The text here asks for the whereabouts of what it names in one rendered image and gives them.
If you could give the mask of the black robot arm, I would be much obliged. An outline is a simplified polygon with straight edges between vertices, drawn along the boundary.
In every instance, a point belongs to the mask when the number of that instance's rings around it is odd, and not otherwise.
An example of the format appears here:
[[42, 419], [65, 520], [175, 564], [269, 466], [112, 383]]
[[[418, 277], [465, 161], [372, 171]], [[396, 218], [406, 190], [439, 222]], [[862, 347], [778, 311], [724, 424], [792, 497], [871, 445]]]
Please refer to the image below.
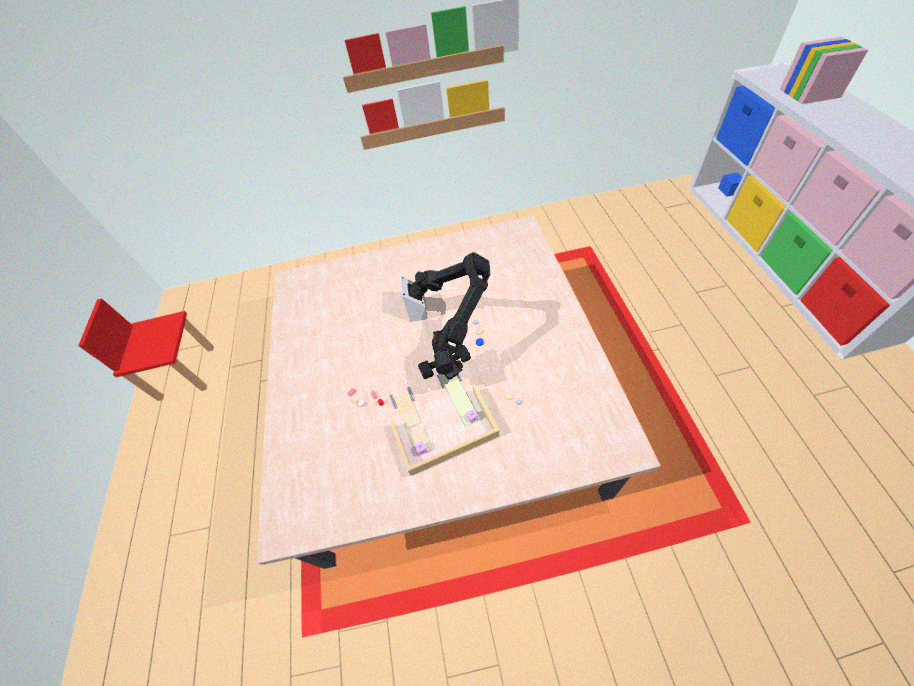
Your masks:
[[[491, 275], [490, 262], [476, 252], [466, 255], [462, 262], [439, 271], [417, 271], [415, 281], [407, 284], [408, 295], [422, 301], [422, 296], [429, 290], [442, 290], [443, 283], [468, 275], [470, 286], [454, 317], [449, 319], [442, 330], [433, 332], [432, 347], [438, 374], [451, 380], [462, 371], [460, 360], [453, 360], [453, 353], [458, 354], [468, 331], [468, 321], [478, 304], [483, 292], [488, 287]], [[482, 275], [482, 279], [478, 276]], [[449, 342], [456, 344], [450, 345]]]

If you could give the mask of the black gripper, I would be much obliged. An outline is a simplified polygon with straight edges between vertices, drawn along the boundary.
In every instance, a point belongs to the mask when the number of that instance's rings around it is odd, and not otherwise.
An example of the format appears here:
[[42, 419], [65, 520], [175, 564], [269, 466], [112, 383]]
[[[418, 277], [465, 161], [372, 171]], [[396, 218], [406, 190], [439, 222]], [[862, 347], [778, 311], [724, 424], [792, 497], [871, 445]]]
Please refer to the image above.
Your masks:
[[[458, 354], [453, 354], [453, 360], [459, 360], [459, 359], [461, 359], [461, 362], [466, 362], [471, 359], [471, 355], [465, 345], [461, 346], [461, 349], [459, 350]], [[423, 378], [428, 379], [434, 375], [432, 369], [436, 368], [435, 361], [429, 363], [428, 360], [426, 360], [422, 363], [419, 363], [418, 368], [419, 368]]]

